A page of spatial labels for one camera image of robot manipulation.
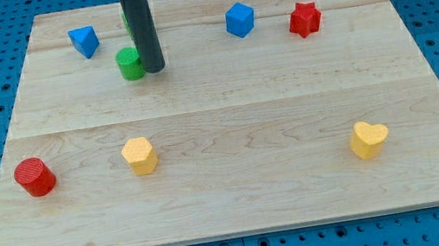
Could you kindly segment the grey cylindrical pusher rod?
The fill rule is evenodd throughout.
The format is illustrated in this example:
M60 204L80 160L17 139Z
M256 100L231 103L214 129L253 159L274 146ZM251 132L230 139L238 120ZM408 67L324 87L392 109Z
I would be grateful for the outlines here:
M166 63L148 0L121 0L120 2L143 69L147 73L161 72Z

